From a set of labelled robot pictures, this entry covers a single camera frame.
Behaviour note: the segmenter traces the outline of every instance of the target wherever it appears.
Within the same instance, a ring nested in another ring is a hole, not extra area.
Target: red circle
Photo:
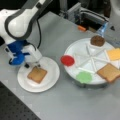
[[[62,56],[61,57],[61,62],[62,62],[63,65],[68,66],[68,67],[72,66],[75,63],[74,58],[70,55]]]

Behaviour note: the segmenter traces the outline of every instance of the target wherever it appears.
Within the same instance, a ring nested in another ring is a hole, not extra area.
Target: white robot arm
[[[26,39],[32,31],[34,21],[52,0],[32,0],[20,10],[0,11],[0,36],[6,43],[6,52],[11,59],[9,64],[20,65],[26,63],[37,63],[42,54],[39,50],[28,43]]]

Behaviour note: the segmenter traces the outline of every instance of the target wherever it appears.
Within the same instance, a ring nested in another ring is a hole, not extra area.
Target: gray table
[[[40,19],[44,56],[54,59],[60,67],[56,85],[43,93],[30,93],[17,81],[19,67],[8,65],[9,57],[0,48],[0,80],[42,120],[118,120],[120,118],[120,81],[99,90],[77,87],[65,72],[60,57],[76,40],[92,37],[90,31],[80,32],[77,26],[59,16],[48,13]],[[39,34],[35,25],[29,41],[38,44]]]

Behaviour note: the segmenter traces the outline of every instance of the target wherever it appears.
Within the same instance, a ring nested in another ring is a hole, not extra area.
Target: green circle
[[[76,76],[76,79],[81,83],[90,83],[92,81],[92,75],[89,72],[82,71]]]

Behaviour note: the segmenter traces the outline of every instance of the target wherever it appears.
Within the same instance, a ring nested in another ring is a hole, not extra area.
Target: toast
[[[34,67],[32,71],[28,74],[28,78],[38,84],[40,84],[47,74],[47,71],[43,68]]]
[[[97,74],[105,79],[107,82],[112,83],[118,77],[120,77],[120,70],[113,66],[112,64],[108,63],[103,68],[97,71]]]

